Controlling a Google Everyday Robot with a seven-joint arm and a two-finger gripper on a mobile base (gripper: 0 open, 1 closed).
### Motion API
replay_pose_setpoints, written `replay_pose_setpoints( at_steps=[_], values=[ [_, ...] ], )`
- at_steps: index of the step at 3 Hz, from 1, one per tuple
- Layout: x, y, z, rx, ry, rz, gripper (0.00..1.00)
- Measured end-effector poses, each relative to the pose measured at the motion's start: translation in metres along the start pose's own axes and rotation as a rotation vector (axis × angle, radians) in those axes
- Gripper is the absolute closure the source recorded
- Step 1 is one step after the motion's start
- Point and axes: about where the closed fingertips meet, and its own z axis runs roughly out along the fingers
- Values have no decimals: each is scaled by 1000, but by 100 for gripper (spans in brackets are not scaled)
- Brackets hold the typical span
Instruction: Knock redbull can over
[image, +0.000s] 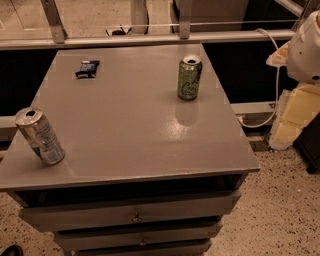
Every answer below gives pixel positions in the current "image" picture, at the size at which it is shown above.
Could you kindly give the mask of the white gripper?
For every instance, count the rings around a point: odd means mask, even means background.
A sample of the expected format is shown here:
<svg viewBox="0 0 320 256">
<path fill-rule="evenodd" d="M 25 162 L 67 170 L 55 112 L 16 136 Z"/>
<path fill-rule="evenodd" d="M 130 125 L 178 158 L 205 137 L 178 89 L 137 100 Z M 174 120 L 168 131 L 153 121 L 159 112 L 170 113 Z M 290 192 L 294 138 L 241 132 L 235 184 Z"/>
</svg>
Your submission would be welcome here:
<svg viewBox="0 0 320 256">
<path fill-rule="evenodd" d="M 278 102 L 268 143 L 272 149 L 285 150 L 320 113 L 320 11 L 312 12 L 290 42 L 272 53 L 266 64 L 287 65 L 290 78 L 305 82 L 292 91 L 284 90 Z"/>
</svg>

